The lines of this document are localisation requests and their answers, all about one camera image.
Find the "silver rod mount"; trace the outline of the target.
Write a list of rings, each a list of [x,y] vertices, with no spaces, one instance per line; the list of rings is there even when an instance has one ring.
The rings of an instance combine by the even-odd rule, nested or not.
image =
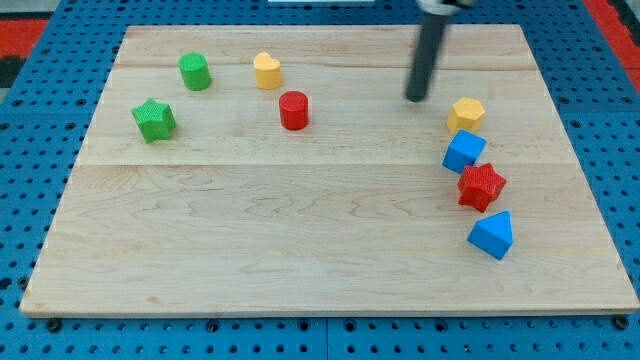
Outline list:
[[[474,0],[416,0],[416,4],[425,13],[452,16],[459,10],[472,8]]]

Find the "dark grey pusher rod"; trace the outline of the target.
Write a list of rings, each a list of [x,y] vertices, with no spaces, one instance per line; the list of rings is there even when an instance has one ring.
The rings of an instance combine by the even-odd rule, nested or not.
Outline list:
[[[427,98],[447,24],[446,15],[428,12],[423,15],[405,89],[405,97],[411,102],[420,102]]]

